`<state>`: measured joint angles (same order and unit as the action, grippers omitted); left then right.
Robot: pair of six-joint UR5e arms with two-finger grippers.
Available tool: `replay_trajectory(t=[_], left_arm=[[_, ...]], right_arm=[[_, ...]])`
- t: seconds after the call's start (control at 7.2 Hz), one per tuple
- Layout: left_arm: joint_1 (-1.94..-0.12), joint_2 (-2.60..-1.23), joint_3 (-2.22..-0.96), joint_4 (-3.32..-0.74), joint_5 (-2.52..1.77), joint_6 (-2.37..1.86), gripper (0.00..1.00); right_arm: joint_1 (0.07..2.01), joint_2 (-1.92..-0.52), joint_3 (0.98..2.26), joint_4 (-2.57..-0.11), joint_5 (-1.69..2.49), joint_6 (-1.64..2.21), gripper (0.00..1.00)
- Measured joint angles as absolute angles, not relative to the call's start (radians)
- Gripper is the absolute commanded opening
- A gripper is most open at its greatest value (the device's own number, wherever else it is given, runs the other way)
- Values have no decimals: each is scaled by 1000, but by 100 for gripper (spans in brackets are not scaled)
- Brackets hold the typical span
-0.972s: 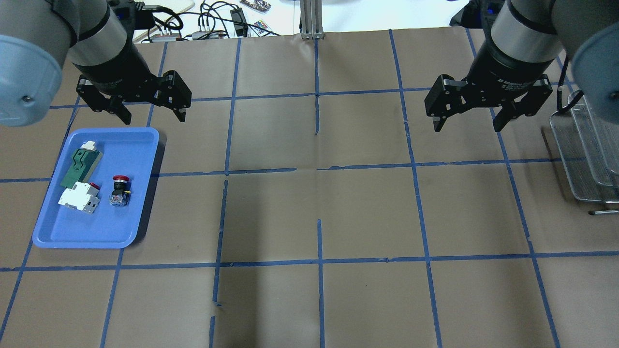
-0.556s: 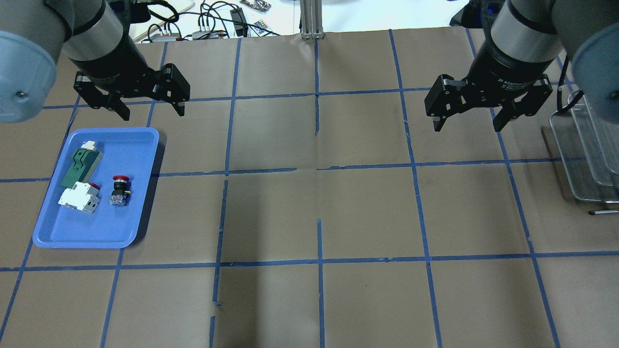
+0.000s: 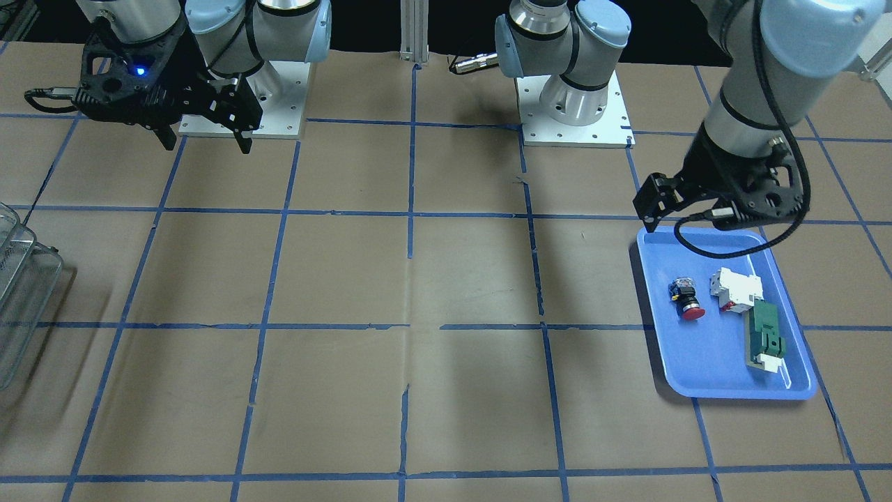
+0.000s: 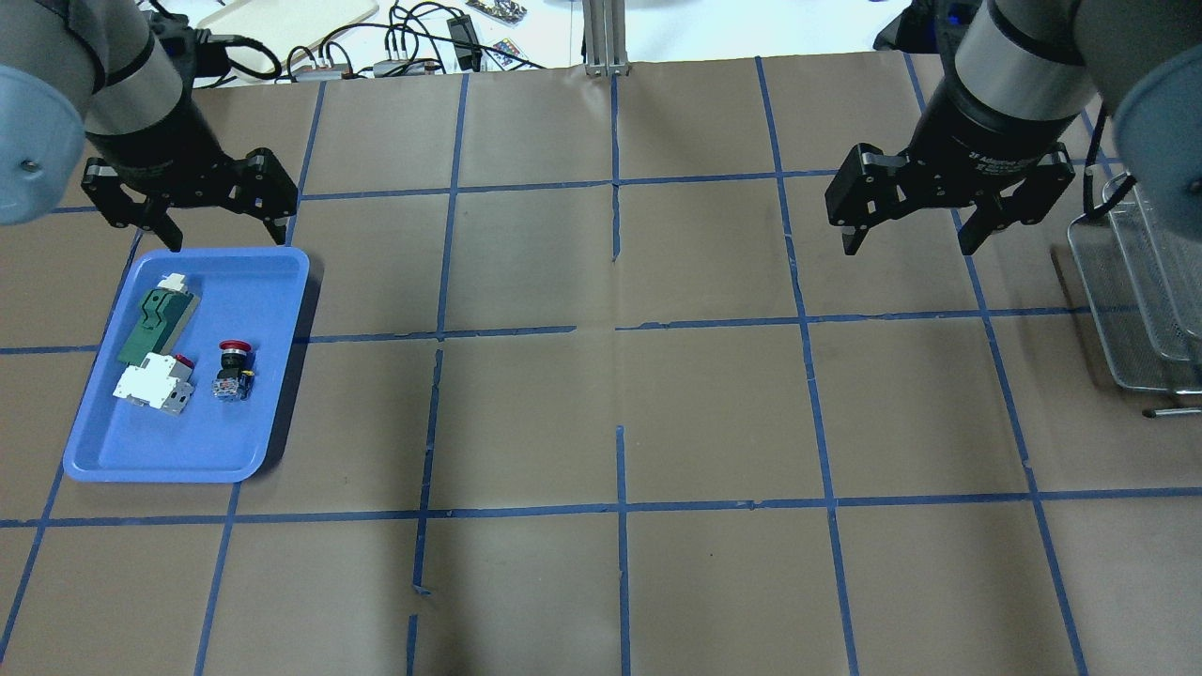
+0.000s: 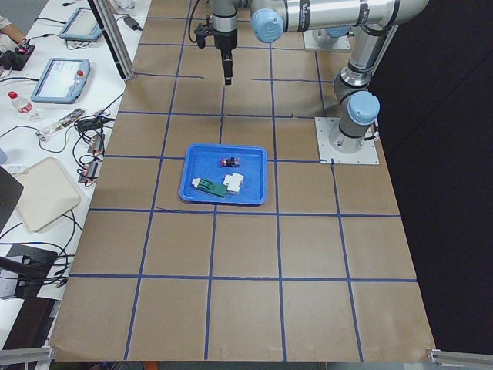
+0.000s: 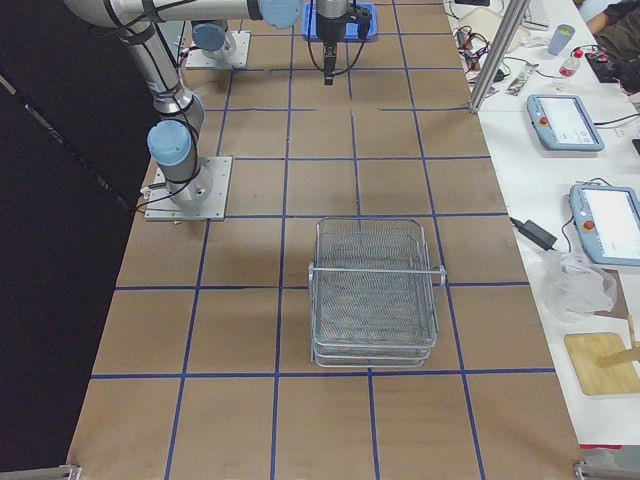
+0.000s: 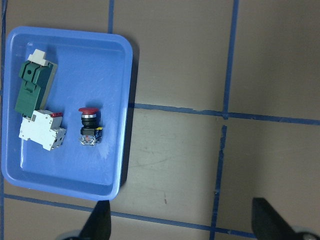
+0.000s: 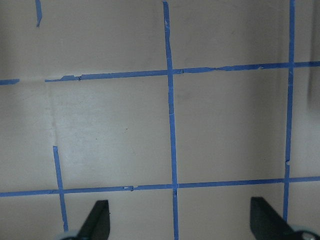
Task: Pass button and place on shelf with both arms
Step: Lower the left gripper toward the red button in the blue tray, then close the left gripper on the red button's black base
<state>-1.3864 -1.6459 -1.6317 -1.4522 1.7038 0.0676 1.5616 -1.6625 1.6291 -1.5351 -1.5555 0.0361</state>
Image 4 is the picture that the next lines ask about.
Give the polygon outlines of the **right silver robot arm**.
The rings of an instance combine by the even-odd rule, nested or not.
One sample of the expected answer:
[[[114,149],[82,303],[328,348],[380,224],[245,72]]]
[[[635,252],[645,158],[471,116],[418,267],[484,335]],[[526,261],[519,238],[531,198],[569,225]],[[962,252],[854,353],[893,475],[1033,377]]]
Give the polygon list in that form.
[[[1042,223],[1073,174],[1061,134],[1100,99],[1117,154],[1172,235],[1200,241],[1200,4],[986,1],[909,146],[853,146],[825,189],[846,255],[873,227],[970,207],[964,255]]]

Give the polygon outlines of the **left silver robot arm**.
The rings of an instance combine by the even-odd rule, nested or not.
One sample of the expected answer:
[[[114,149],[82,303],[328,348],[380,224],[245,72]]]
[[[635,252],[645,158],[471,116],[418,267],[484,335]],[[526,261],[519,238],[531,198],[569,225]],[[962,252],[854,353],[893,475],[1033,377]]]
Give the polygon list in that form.
[[[133,226],[179,250],[173,208],[257,218],[276,244],[298,188],[266,148],[224,152],[194,103],[194,82],[236,71],[231,48],[153,4],[5,1],[1,12],[1,220],[55,209],[76,166],[82,192],[115,229]],[[85,159],[87,146],[95,158]]]

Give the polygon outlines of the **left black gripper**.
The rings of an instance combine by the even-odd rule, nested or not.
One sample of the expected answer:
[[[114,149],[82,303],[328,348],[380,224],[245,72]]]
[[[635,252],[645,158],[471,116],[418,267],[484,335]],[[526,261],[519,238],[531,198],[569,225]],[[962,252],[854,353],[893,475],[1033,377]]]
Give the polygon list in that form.
[[[214,207],[258,219],[274,245],[287,244],[300,192],[270,149],[232,158],[206,124],[85,137],[96,155],[87,159],[82,190],[111,226],[150,230],[180,253],[183,231],[167,210]]]

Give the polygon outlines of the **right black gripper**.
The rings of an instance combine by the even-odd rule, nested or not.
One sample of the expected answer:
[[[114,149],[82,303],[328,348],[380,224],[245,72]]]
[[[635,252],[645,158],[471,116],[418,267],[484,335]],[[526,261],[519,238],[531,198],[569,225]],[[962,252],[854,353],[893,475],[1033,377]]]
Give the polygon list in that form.
[[[1029,120],[969,94],[932,95],[905,149],[849,150],[825,189],[825,214],[853,256],[869,226],[914,210],[972,208],[959,227],[959,250],[971,256],[996,226],[1043,220],[1069,189],[1076,172],[1061,137],[1075,118]]]

